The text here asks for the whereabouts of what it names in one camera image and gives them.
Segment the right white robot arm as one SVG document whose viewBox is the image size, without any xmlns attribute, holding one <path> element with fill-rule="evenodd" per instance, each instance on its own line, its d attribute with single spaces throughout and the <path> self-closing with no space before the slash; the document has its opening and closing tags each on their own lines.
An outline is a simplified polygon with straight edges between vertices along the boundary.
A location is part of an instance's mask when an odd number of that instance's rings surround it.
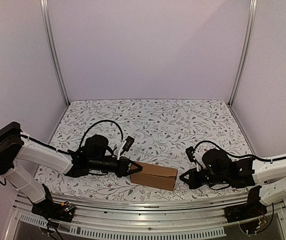
<svg viewBox="0 0 286 240">
<path fill-rule="evenodd" d="M 241 214 L 252 218 L 261 205 L 268 206 L 286 197 L 286 154 L 259 158 L 248 154 L 234 156 L 222 149 L 210 149 L 202 156 L 203 167 L 192 168 L 179 176 L 189 189 L 204 185 L 227 185 L 235 189 L 250 187 L 250 199 L 242 205 Z"/>
</svg>

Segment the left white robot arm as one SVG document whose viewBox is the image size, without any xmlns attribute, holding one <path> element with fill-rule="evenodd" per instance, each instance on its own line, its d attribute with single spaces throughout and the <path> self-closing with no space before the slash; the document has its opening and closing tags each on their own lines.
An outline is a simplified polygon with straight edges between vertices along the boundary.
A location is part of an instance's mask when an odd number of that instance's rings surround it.
<svg viewBox="0 0 286 240">
<path fill-rule="evenodd" d="M 102 135 L 83 135 L 77 150 L 60 150 L 32 138 L 21 130 L 19 123 L 11 122 L 0 130 L 0 177 L 25 194 L 46 217 L 52 217 L 57 206 L 48 189 L 35 181 L 19 160 L 51 168 L 70 178 L 94 175 L 96 171 L 121 178 L 143 170 L 142 165 L 123 157 L 133 143 L 134 138 L 127 137 L 120 147 L 112 149 Z"/>
</svg>

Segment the brown cardboard box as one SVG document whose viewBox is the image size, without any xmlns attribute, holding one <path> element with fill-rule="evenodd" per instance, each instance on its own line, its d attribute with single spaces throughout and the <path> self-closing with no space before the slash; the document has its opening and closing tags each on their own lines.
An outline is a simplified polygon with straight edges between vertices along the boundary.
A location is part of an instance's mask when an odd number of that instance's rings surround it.
<svg viewBox="0 0 286 240">
<path fill-rule="evenodd" d="M 142 171 L 130 175 L 132 184 L 173 191 L 178 170 L 155 164 L 135 162 L 142 166 Z"/>
</svg>

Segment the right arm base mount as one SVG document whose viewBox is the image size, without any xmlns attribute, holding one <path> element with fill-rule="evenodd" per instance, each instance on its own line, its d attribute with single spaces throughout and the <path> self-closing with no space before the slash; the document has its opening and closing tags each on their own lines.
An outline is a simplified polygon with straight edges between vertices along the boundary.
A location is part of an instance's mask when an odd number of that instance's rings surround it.
<svg viewBox="0 0 286 240">
<path fill-rule="evenodd" d="M 259 185 L 250 189 L 245 203 L 224 208 L 224 217 L 228 223 L 256 218 L 267 213 L 267 207 L 260 202 L 261 188 Z"/>
</svg>

